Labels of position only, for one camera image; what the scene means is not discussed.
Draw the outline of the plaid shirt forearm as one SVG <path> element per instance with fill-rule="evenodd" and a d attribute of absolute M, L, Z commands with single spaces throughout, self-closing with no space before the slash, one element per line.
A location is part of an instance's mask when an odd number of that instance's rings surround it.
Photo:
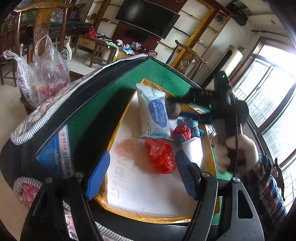
<path fill-rule="evenodd" d="M 259 155 L 255 166 L 241 177 L 259 216 L 265 240 L 269 240 L 287 215 L 277 182 L 271 174 L 272 164 Z"/>

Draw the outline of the white gloved right hand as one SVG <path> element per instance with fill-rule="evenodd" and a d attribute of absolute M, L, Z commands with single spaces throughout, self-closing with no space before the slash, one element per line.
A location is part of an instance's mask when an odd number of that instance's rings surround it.
<path fill-rule="evenodd" d="M 217 135 L 212 135 L 210 141 L 215 149 L 216 167 L 220 173 L 229 172 L 242 177 L 259 161 L 257 147 L 246 135 L 228 137 L 224 145 L 219 142 Z"/>

